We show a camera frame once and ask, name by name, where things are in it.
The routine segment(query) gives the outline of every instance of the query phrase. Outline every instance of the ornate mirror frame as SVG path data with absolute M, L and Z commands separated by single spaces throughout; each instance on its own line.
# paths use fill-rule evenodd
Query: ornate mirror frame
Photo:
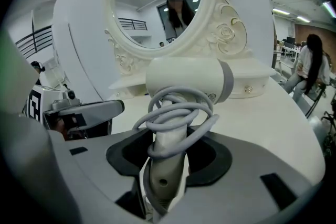
M 251 50 L 246 48 L 246 28 L 230 0 L 201 0 L 194 19 L 184 33 L 164 48 L 144 48 L 129 40 L 121 31 L 117 19 L 116 0 L 104 1 L 107 20 L 105 33 L 114 46 L 121 80 L 124 78 L 123 82 L 118 81 L 111 89 L 144 84 L 143 74 L 152 59 L 174 56 L 214 57 L 226 61 L 235 77 L 236 92 L 231 97 L 252 97 L 264 92 L 272 70 L 254 59 Z

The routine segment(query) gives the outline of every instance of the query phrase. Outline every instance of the chair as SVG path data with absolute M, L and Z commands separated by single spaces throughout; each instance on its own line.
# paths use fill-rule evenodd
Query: chair
M 308 118 L 311 113 L 313 112 L 313 110 L 315 109 L 315 107 L 317 106 L 317 103 L 319 102 L 321 96 L 323 95 L 324 91 L 326 90 L 327 85 L 325 84 L 321 84 L 319 85 L 319 93 L 315 92 L 309 92 L 308 94 L 306 94 L 306 96 L 311 99 L 312 101 L 314 101 L 314 104 L 310 107 L 310 109 L 308 110 L 308 112 L 306 113 L 306 117 Z
M 279 68 L 280 68 L 280 74 L 283 76 L 284 74 L 282 73 L 282 68 L 281 68 L 281 64 L 287 66 L 290 68 L 290 71 L 291 71 L 291 75 L 293 75 L 295 72 L 296 72 L 296 65 L 298 64 L 298 61 L 299 61 L 299 57 L 296 58 L 295 62 L 292 63 L 291 61 L 285 61 L 285 60 L 280 60 L 279 61 Z
M 336 100 L 335 100 L 335 96 L 331 100 L 331 107 L 332 107 L 333 114 L 330 114 L 327 111 L 325 111 L 324 114 L 323 114 L 323 117 L 321 118 L 321 120 L 328 120 L 330 122 L 330 129 L 329 129 L 328 135 L 331 135 L 331 130 L 332 130 L 333 127 L 334 127 L 334 129 L 336 131 L 336 126 L 335 126 Z

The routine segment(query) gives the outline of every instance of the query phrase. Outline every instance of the coiled gray cable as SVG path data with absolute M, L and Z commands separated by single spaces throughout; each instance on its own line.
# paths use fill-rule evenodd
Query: coiled gray cable
M 186 102 L 180 97 L 172 95 L 172 93 L 187 93 L 196 98 L 196 103 Z M 159 100 L 170 100 L 173 102 L 171 105 L 161 107 Z M 142 123 L 146 123 L 146 127 L 153 132 L 166 132 L 171 131 L 182 126 L 190 126 L 193 120 L 197 117 L 199 110 L 203 110 L 207 113 L 207 118 L 202 125 L 189 135 L 186 139 L 179 142 L 174 147 L 166 148 L 160 151 L 154 151 L 152 144 L 148 148 L 148 155 L 152 159 L 166 159 L 173 157 L 177 154 L 185 152 L 190 146 L 196 143 L 206 132 L 208 132 L 212 126 L 216 123 L 219 115 L 213 115 L 213 104 L 210 98 L 202 91 L 185 87 L 185 86 L 172 86 L 158 91 L 152 98 L 148 106 L 148 114 L 141 117 L 134 125 L 133 129 L 140 127 Z M 176 122 L 167 122 L 170 119 L 181 117 L 182 119 Z M 151 161 L 147 162 L 143 175 L 143 185 L 149 202 L 152 207 L 161 215 L 165 215 L 167 210 L 162 207 L 159 201 L 155 198 L 155 195 L 150 186 L 150 166 Z

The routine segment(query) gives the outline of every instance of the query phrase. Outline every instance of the drawer knob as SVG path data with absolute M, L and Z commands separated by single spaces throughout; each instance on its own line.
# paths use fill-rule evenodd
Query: drawer knob
M 253 87 L 252 86 L 245 86 L 245 92 L 246 93 L 251 93 L 253 91 Z

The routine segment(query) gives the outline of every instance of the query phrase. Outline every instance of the reflected woman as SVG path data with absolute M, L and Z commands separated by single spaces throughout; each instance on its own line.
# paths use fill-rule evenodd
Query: reflected woman
M 179 37 L 194 18 L 186 0 L 167 0 L 168 19 L 164 23 L 166 40 L 171 43 Z

